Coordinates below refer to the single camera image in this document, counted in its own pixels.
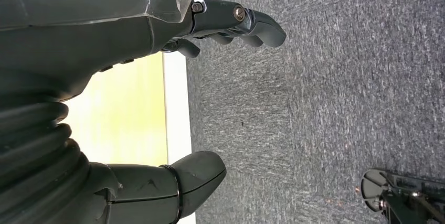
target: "metal screw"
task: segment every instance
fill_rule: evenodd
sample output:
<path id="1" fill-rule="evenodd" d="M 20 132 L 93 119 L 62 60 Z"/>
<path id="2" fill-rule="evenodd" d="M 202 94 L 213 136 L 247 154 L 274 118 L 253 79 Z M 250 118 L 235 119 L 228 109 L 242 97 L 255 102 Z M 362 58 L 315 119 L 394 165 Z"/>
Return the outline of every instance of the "metal screw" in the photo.
<path id="1" fill-rule="evenodd" d="M 246 11 L 244 10 L 244 8 L 242 6 L 237 5 L 237 6 L 235 6 L 235 9 L 234 9 L 234 16 L 237 21 L 241 22 L 246 17 Z"/>
<path id="2" fill-rule="evenodd" d="M 192 12 L 194 13 L 200 13 L 204 10 L 204 7 L 201 3 L 193 3 L 192 4 Z"/>
<path id="3" fill-rule="evenodd" d="M 380 209 L 385 209 L 386 208 L 386 201 L 384 200 L 380 200 L 378 205 L 380 206 Z"/>

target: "robotic finger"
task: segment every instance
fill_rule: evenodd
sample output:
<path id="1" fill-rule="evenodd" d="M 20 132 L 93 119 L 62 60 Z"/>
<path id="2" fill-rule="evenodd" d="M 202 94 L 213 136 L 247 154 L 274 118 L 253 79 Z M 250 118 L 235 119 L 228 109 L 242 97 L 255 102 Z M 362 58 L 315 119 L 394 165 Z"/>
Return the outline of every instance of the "robotic finger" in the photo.
<path id="1" fill-rule="evenodd" d="M 269 15 L 244 8 L 238 3 L 221 0 L 194 0 L 191 3 L 193 25 L 184 38 L 169 42 L 163 52 L 180 51 L 189 57 L 199 54 L 197 47 L 187 38 L 211 38 L 227 45 L 240 37 L 247 45 L 260 47 L 281 46 L 286 33 Z"/>

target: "black robotic arm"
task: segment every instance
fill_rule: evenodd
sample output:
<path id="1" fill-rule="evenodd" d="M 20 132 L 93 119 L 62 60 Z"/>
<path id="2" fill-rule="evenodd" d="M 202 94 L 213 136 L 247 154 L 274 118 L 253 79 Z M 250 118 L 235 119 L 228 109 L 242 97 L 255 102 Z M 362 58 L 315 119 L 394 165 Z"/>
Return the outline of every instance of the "black robotic arm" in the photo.
<path id="1" fill-rule="evenodd" d="M 266 14 L 219 0 L 0 0 L 0 223 L 176 223 L 222 182 L 213 152 L 171 166 L 90 163 L 63 101 L 91 76 L 158 51 L 196 57 L 189 38 L 277 47 Z"/>

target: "black plastic part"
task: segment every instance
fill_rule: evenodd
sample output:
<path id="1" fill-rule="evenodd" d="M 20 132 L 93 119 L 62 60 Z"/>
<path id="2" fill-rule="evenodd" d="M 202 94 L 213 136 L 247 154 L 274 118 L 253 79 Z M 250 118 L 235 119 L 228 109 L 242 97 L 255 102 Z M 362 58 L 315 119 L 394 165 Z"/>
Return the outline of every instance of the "black plastic part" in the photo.
<path id="1" fill-rule="evenodd" d="M 212 34 L 209 36 L 214 41 L 220 43 L 221 45 L 228 45 L 233 41 L 233 38 L 230 37 L 224 37 L 220 34 Z"/>
<path id="2" fill-rule="evenodd" d="M 241 39 L 251 47 L 261 47 L 263 41 L 257 36 L 242 36 Z"/>
<path id="3" fill-rule="evenodd" d="M 226 45 L 233 38 L 240 37 L 247 45 L 260 47 L 281 46 L 286 33 L 269 15 L 243 8 L 235 2 L 220 0 L 195 0 L 194 4 L 203 7 L 202 12 L 193 14 L 193 28 L 190 36 L 198 39 L 212 38 Z M 237 20 L 234 15 L 236 8 L 242 8 L 244 19 Z"/>
<path id="4" fill-rule="evenodd" d="M 234 9 L 238 3 L 222 0 L 196 0 L 204 7 L 202 13 L 193 15 L 193 29 L 190 34 L 194 37 L 204 37 L 235 27 L 241 22 L 234 17 Z"/>
<path id="5" fill-rule="evenodd" d="M 286 33 L 273 18 L 255 10 L 247 11 L 253 16 L 253 28 L 247 36 L 257 36 L 270 47 L 279 47 L 284 43 Z"/>

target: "tripod base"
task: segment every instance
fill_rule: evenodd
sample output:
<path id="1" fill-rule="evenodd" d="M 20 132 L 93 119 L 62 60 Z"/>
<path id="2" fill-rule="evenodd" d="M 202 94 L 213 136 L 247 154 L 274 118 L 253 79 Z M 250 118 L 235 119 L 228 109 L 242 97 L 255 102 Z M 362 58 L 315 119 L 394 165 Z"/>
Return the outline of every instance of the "tripod base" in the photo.
<path id="1" fill-rule="evenodd" d="M 370 169 L 362 178 L 361 192 L 365 204 L 388 223 L 445 223 L 444 183 Z"/>

